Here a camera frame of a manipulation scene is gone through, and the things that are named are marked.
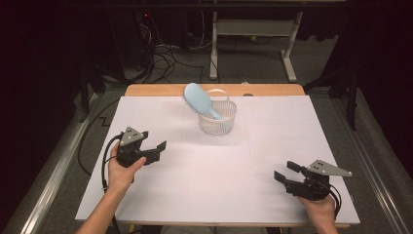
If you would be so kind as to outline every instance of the white sheet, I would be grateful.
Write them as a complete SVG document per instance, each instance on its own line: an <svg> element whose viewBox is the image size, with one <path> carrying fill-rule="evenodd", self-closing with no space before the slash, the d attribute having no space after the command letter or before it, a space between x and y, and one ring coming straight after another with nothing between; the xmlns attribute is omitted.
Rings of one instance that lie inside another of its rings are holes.
<svg viewBox="0 0 413 234"><path fill-rule="evenodd" d="M148 131L141 149L164 140L161 161L135 176L116 217L120 221L260 224L308 223L303 206L274 180L304 178L286 161L308 166L317 159L336 165L309 97L231 97L238 107L235 126L224 136L202 132L198 116L181 97L122 97L104 146L131 126ZM76 219L86 219L100 200L100 162ZM343 207L337 223L359 223L341 177L331 183Z"/></svg>

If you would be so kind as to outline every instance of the white basket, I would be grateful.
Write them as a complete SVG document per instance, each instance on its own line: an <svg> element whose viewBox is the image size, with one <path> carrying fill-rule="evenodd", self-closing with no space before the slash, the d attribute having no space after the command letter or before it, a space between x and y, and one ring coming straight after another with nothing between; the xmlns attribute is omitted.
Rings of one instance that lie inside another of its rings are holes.
<svg viewBox="0 0 413 234"><path fill-rule="evenodd" d="M215 120L209 114L198 114L201 129L210 135L228 134L234 127L237 106L233 101L230 101L225 91L219 89L208 91L208 93L212 92L224 93L227 96L224 100L212 101L212 108L222 117L222 120Z"/></svg>

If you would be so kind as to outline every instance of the table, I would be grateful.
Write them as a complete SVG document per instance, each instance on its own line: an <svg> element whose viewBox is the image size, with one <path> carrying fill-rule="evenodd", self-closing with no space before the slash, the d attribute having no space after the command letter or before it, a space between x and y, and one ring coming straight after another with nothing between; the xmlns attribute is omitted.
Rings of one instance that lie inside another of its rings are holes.
<svg viewBox="0 0 413 234"><path fill-rule="evenodd" d="M116 212L118 220L152 225L309 225L301 204L273 178L277 170L290 179L303 179L285 167L286 160L310 165L320 158L335 164L302 88L202 85L205 90L227 91L238 106L232 132L210 136L180 100L184 86L133 85L118 105L97 162L110 138L127 126L149 132L142 150L168 141L161 161L138 172ZM99 173L100 163L96 163L76 219L86 219L103 195ZM331 183L341 192L344 204L337 226L359 223L343 179L332 177Z"/></svg>

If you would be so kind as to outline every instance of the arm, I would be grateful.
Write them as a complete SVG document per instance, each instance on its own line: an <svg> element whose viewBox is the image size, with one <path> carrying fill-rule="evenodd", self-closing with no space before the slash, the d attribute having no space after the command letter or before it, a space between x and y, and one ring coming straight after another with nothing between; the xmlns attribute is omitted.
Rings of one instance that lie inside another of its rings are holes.
<svg viewBox="0 0 413 234"><path fill-rule="evenodd" d="M320 201L297 198L306 207L307 215L319 234L338 234L334 224L334 199L331 196Z"/></svg>
<svg viewBox="0 0 413 234"><path fill-rule="evenodd" d="M110 156L116 156L119 142L110 151ZM109 160L109 186L99 204L94 208L92 214L83 223L77 233L105 233L113 215L122 199L125 197L134 174L145 163L142 157L128 168L119 165L115 159Z"/></svg>

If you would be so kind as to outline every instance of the basket handle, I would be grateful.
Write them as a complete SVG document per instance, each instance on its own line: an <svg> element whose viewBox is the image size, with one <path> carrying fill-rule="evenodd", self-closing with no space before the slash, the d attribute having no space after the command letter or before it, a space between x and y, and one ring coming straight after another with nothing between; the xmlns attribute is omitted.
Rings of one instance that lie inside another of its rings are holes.
<svg viewBox="0 0 413 234"><path fill-rule="evenodd" d="M209 94L209 93L222 93L222 94L224 94L224 95L226 96L225 100L229 100L229 99L230 99L228 93L225 92L225 91L223 91L223 90L221 90L221 89L208 90L207 93L208 93L208 94Z"/></svg>

